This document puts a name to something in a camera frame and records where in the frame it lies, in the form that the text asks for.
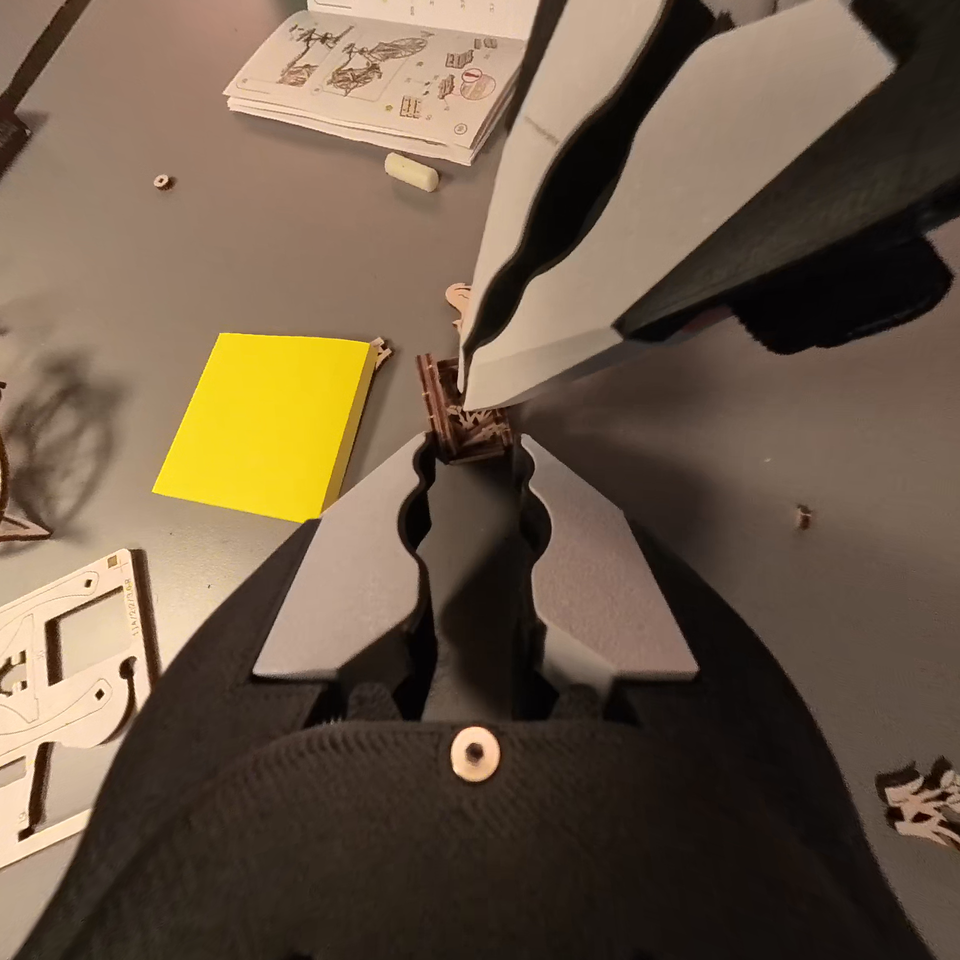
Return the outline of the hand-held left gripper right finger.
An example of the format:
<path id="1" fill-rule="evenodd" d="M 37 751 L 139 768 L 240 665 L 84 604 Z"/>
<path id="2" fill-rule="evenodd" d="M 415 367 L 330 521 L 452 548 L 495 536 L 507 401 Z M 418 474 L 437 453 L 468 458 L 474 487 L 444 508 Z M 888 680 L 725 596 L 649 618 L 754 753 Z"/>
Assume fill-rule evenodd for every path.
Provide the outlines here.
<path id="1" fill-rule="evenodd" d="M 694 681 L 699 664 L 624 511 L 527 434 L 517 500 L 517 717 L 546 718 L 574 688 L 605 708 L 632 685 Z"/>

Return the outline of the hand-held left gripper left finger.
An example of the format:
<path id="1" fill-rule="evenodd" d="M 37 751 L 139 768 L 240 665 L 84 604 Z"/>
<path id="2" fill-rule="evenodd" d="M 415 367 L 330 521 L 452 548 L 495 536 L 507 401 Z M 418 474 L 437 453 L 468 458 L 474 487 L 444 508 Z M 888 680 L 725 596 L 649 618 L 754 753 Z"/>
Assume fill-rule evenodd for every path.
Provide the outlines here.
<path id="1" fill-rule="evenodd" d="M 426 564 L 436 453 L 415 434 L 325 509 L 253 666 L 258 679 L 364 684 L 423 716 L 438 643 Z"/>

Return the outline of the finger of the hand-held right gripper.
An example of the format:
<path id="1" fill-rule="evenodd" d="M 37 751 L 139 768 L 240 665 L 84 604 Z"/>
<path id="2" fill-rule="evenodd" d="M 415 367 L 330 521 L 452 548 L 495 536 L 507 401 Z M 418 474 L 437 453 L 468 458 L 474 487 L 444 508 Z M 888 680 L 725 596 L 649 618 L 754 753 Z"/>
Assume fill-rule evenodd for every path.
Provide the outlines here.
<path id="1" fill-rule="evenodd" d="M 721 26 L 673 3 L 673 76 L 640 120 L 618 177 L 570 254 L 522 295 L 510 346 L 543 348 L 551 377 L 524 393 L 462 393 L 510 406 L 606 365 L 618 318 L 872 93 L 895 59 L 843 2 L 804 2 Z"/>
<path id="2" fill-rule="evenodd" d="M 508 343 L 522 296 L 583 237 L 672 76 L 672 2 L 539 3 L 462 320 L 462 393 L 524 394 L 551 378 L 536 372 L 542 347 Z"/>

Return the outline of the small wooden crate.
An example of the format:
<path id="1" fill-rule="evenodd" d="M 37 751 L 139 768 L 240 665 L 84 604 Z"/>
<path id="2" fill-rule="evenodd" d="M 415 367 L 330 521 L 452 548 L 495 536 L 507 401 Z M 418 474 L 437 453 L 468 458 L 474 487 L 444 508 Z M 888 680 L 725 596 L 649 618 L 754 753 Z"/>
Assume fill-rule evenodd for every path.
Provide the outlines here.
<path id="1" fill-rule="evenodd" d="M 467 445 L 454 438 L 447 407 L 452 404 L 469 411 L 464 407 L 462 394 L 457 387 L 459 366 L 455 358 L 436 359 L 431 354 L 419 354 L 414 361 L 430 430 L 435 439 L 438 458 L 442 462 L 448 465 L 466 464 L 498 458 L 511 452 L 514 434 L 509 417 L 502 409 L 496 409 L 500 411 L 501 417 L 500 436 Z"/>

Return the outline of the wooden bicycle model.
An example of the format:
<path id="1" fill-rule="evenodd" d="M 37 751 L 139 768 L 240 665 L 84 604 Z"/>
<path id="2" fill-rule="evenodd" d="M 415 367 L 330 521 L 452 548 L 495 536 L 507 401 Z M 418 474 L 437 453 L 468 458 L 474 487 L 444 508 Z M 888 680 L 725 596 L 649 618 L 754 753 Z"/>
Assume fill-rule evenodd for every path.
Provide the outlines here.
<path id="1" fill-rule="evenodd" d="M 12 490 L 11 462 L 6 441 L 1 438 L 1 543 L 29 543 L 47 540 L 52 532 L 25 517 L 9 513 Z"/>

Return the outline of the model kit box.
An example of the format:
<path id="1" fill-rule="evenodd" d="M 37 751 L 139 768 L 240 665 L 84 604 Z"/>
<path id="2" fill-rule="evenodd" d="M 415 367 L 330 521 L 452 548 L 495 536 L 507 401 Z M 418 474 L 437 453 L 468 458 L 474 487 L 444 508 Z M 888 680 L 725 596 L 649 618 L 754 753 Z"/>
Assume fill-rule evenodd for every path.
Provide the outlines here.
<path id="1" fill-rule="evenodd" d="M 30 141 L 30 127 L 15 113 L 1 116 L 0 176 L 3 178 Z"/>

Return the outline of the pale wax stick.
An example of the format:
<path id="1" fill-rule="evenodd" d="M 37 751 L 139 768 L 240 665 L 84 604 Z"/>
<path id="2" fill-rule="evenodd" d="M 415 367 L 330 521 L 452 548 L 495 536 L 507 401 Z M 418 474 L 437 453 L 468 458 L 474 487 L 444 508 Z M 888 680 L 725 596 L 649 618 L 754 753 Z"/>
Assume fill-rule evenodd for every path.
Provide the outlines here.
<path id="1" fill-rule="evenodd" d="M 436 169 L 395 151 L 385 156 L 384 171 L 391 179 L 425 193 L 436 192 L 440 185 Z"/>

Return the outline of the instruction booklet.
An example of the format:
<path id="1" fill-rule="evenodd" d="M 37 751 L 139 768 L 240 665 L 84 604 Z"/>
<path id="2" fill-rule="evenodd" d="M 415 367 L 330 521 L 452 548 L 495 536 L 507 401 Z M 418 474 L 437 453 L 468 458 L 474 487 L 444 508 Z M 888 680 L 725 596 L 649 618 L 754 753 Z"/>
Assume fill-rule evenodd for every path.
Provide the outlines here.
<path id="1" fill-rule="evenodd" d="M 537 1 L 310 1 L 223 95 L 230 111 L 470 166 L 509 104 Z"/>

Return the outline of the yellow sticky note pad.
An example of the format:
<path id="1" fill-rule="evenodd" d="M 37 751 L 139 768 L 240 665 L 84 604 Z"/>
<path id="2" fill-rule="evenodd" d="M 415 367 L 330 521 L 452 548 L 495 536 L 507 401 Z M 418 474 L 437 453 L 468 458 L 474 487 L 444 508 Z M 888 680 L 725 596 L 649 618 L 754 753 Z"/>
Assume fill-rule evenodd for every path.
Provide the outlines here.
<path id="1" fill-rule="evenodd" d="M 340 496 L 377 361 L 371 342 L 220 334 L 152 491 L 318 518 Z"/>

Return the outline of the wooden cut-out sheet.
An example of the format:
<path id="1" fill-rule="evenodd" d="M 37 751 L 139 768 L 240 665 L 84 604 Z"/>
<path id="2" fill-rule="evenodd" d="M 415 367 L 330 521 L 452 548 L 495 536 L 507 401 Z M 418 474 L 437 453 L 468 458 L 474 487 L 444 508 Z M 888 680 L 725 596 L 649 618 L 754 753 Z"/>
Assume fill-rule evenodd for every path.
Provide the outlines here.
<path id="1" fill-rule="evenodd" d="M 66 620 L 117 599 L 118 642 L 68 670 Z M 49 756 L 114 741 L 146 703 L 158 673 L 133 553 L 119 549 L 2 607 L 1 868 L 81 833 L 91 809 L 44 823 Z"/>

